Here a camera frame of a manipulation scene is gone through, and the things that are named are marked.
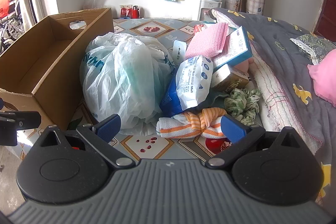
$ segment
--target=cardboard box handle hole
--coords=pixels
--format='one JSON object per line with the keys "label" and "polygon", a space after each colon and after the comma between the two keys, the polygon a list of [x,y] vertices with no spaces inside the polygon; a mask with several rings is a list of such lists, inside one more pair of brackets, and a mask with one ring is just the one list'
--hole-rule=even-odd
{"label": "cardboard box handle hole", "polygon": [[70,22],[69,27],[72,30],[85,29],[86,22],[82,20],[76,20],[76,21]]}

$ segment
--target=wooden door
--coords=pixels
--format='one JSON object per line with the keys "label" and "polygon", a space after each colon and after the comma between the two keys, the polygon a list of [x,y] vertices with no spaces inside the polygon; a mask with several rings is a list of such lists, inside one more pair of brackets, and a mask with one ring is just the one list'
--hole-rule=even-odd
{"label": "wooden door", "polygon": [[336,42],[336,0],[324,0],[315,33]]}

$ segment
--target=small cardboard box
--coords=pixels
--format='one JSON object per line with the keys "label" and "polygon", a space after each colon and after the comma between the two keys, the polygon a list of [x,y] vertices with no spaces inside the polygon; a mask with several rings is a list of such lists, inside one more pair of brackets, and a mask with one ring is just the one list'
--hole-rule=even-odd
{"label": "small cardboard box", "polygon": [[252,50],[247,31],[241,26],[226,37],[223,52],[212,59],[213,71],[225,64],[236,66],[250,57]]}
{"label": "small cardboard box", "polygon": [[[86,27],[71,29],[70,23]],[[6,110],[38,111],[44,129],[66,130],[83,96],[79,67],[89,42],[113,32],[110,8],[47,16],[0,55],[0,97]]]}
{"label": "small cardboard box", "polygon": [[243,89],[248,82],[249,78],[246,73],[225,64],[213,73],[210,88],[230,93],[234,88]]}

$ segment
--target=white towel with orange stripes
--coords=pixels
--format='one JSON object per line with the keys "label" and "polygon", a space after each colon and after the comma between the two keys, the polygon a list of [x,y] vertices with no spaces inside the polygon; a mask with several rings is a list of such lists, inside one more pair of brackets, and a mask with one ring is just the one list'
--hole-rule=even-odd
{"label": "white towel with orange stripes", "polygon": [[221,130],[221,118],[226,114],[218,107],[204,108],[199,114],[185,111],[172,118],[159,118],[157,134],[163,138],[192,138],[201,135],[205,138],[225,138]]}

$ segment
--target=pink pillow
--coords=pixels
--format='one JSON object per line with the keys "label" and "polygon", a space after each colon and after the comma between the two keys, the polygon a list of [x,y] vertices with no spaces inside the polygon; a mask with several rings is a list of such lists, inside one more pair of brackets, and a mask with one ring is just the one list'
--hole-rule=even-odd
{"label": "pink pillow", "polygon": [[329,52],[318,65],[307,67],[316,96],[336,107],[336,49]]}
{"label": "pink pillow", "polygon": [[185,60],[200,54],[211,58],[221,53],[228,28],[227,23],[216,23],[201,32],[197,32],[185,52]]}

